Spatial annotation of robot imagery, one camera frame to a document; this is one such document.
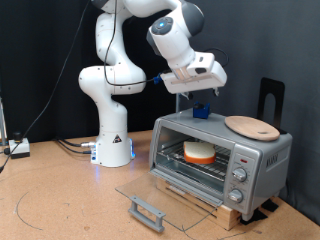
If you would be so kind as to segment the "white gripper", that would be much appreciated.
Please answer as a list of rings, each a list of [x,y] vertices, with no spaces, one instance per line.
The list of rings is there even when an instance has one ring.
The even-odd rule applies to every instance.
[[[187,100],[193,99],[190,91],[209,88],[213,88],[214,96],[218,97],[218,87],[224,86],[227,81],[227,75],[215,56],[203,52],[196,52],[194,61],[188,66],[161,74],[161,78],[170,93],[179,93]]]

